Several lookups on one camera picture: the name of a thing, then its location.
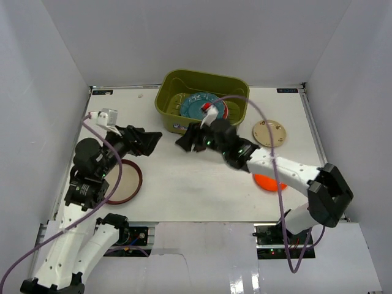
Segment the orange plastic plate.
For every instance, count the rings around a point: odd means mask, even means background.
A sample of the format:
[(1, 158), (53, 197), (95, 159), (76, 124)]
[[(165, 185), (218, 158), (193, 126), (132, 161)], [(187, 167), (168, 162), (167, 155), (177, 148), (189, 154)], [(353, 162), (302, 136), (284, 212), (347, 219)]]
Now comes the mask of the orange plastic plate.
[(252, 177), (259, 188), (268, 192), (278, 192), (278, 185), (275, 179), (258, 174), (253, 174)]

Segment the teal scalloped plate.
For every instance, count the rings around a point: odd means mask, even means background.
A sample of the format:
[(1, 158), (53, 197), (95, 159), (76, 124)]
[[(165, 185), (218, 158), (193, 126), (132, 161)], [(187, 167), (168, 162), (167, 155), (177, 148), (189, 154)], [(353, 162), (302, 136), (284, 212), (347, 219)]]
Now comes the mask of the teal scalloped plate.
[(211, 104), (216, 101), (218, 97), (208, 92), (197, 92), (191, 94), (184, 100), (180, 107), (180, 115), (190, 119), (202, 120), (204, 112), (202, 110), (204, 104)]

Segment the cream plate with calligraphy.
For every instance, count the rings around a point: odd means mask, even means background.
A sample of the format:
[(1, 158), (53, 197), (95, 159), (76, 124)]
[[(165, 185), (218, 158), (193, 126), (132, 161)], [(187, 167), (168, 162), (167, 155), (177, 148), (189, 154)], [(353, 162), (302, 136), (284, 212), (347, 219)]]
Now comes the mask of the cream plate with calligraphy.
[(255, 140), (265, 147), (280, 147), (287, 138), (286, 129), (277, 121), (261, 120), (252, 128)]

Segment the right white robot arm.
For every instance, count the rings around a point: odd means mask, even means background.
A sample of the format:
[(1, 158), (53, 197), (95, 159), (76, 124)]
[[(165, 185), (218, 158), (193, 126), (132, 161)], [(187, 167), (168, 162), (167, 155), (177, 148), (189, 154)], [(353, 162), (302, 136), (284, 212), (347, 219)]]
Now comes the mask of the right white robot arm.
[(284, 213), (276, 229), (280, 242), (291, 244), (304, 230), (315, 225), (337, 226), (353, 200), (353, 192), (337, 166), (322, 167), (301, 164), (271, 152), (240, 137), (227, 120), (211, 124), (191, 123), (176, 142), (186, 152), (211, 149), (222, 154), (226, 164), (235, 170), (276, 178), (307, 197), (307, 203)]

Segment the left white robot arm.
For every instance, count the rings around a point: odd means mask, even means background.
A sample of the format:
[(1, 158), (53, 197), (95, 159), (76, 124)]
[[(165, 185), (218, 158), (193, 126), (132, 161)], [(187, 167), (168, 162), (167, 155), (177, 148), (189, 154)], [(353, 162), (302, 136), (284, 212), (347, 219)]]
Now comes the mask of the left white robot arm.
[(129, 239), (127, 217), (113, 213), (96, 217), (120, 183), (111, 186), (105, 178), (115, 167), (123, 172), (125, 155), (149, 156), (161, 137), (161, 132), (127, 126), (108, 131), (101, 143), (99, 135), (77, 143), (59, 231), (50, 238), (53, 244), (34, 277), (23, 281), (21, 293), (84, 292), (106, 251)]

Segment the dark red rimmed plate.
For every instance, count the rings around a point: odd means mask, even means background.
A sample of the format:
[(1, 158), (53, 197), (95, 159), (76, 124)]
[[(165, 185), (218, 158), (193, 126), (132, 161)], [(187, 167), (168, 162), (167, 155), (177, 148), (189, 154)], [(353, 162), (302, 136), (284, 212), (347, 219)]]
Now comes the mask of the dark red rimmed plate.
[(140, 167), (133, 161), (122, 160), (122, 177), (115, 193), (107, 201), (109, 205), (121, 205), (133, 199), (143, 183)]

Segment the red and teal patterned plate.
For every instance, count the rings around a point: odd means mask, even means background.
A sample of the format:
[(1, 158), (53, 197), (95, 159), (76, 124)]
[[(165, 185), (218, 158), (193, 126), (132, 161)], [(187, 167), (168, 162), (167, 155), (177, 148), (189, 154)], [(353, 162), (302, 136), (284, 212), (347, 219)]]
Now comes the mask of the red and teal patterned plate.
[(219, 100), (214, 103), (215, 108), (218, 111), (217, 119), (227, 119), (228, 118), (228, 107), (224, 100)]

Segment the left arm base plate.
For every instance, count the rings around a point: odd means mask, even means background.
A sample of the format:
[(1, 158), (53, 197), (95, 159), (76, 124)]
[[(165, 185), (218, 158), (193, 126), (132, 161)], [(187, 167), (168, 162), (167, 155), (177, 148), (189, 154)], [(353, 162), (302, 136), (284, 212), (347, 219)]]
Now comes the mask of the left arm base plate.
[(148, 244), (148, 227), (129, 227), (126, 232), (124, 245), (146, 246)]

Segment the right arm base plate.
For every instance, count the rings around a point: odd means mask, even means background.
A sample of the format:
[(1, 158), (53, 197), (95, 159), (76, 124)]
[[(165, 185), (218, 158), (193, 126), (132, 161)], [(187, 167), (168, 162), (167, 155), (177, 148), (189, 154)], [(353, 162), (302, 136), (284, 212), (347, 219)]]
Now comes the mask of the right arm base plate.
[[(308, 230), (304, 230), (296, 235), (287, 230), (287, 242), (289, 246), (304, 244)], [(258, 245), (283, 245), (284, 236), (281, 225), (255, 227), (252, 236), (256, 237)]]

